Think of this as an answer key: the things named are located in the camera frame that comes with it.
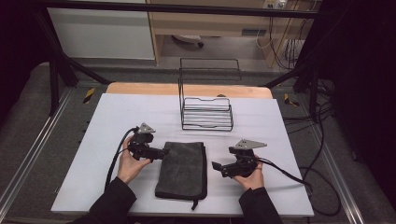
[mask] black wire rack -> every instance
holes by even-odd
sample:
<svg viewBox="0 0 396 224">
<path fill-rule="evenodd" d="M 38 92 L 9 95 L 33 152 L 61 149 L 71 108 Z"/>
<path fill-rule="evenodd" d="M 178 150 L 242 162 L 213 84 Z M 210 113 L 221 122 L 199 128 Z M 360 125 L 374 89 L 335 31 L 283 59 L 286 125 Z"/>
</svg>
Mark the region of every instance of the black wire rack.
<svg viewBox="0 0 396 224">
<path fill-rule="evenodd" d="M 241 79 L 236 59 L 181 58 L 178 95 L 182 129 L 230 132 L 233 129 L 230 99 L 223 95 L 214 98 L 185 97 L 184 84 L 214 84 Z"/>
</svg>

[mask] white tabletop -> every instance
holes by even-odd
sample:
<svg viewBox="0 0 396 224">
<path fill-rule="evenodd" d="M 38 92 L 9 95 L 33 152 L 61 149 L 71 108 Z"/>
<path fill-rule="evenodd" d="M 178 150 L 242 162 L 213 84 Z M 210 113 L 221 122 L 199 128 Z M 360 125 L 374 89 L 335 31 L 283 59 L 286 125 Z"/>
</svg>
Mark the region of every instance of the white tabletop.
<svg viewBox="0 0 396 224">
<path fill-rule="evenodd" d="M 129 185 L 137 201 L 130 210 L 139 216 L 239 217 L 238 199 L 242 188 L 231 178 L 213 170 L 212 161 L 235 162 L 228 147 L 242 138 L 264 142 L 255 148 L 258 156 L 301 178 L 276 100 L 230 98 L 234 126 L 231 132 L 182 131 L 178 96 L 109 94 L 102 95 L 90 126 L 51 208 L 52 212 L 86 213 L 103 193 L 106 174 L 121 138 L 129 129 L 146 122 L 157 132 L 151 147 L 163 148 L 165 142 L 204 142 L 207 156 L 207 197 L 194 211 L 192 203 L 156 198 L 155 186 L 161 161 L 145 167 Z M 116 164 L 113 177 L 116 176 Z M 265 187 L 282 217 L 313 216 L 303 185 L 264 165 Z"/>
</svg>

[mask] white cabinet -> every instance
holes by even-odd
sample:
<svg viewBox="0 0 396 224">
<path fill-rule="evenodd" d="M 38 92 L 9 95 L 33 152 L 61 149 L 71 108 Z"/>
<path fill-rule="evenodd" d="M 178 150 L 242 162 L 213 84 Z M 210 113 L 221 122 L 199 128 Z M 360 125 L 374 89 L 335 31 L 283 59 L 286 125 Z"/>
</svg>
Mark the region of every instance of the white cabinet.
<svg viewBox="0 0 396 224">
<path fill-rule="evenodd" d="M 154 60 L 147 12 L 49 8 L 49 14 L 69 57 Z"/>
</svg>

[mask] human hand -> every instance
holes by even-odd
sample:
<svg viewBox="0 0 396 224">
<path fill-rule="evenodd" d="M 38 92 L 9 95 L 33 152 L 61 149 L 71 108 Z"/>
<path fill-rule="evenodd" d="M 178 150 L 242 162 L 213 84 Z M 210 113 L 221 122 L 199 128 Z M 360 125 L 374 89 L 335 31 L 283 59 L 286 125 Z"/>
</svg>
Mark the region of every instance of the human hand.
<svg viewBox="0 0 396 224">
<path fill-rule="evenodd" d="M 125 139 L 122 143 L 122 149 L 128 148 L 128 143 L 131 141 L 132 136 Z M 123 150 L 120 155 L 120 164 L 117 177 L 125 184 L 129 184 L 145 167 L 151 163 L 150 159 L 137 161 L 129 152 L 128 149 Z"/>
<path fill-rule="evenodd" d="M 259 189 L 264 187 L 264 176 L 262 175 L 262 162 L 257 162 L 257 167 L 253 173 L 248 177 L 236 175 L 233 177 L 238 182 L 244 191 L 248 189 Z"/>
</svg>

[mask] dark gray towel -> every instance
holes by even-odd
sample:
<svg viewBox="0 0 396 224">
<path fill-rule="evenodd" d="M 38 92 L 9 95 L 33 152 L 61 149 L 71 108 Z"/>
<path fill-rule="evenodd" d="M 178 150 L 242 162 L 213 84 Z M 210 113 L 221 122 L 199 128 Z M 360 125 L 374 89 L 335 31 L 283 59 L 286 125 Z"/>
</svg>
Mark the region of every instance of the dark gray towel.
<svg viewBox="0 0 396 224">
<path fill-rule="evenodd" d="M 163 158 L 155 196 L 194 201 L 207 195 L 206 154 L 204 143 L 166 142 L 169 154 Z"/>
</svg>

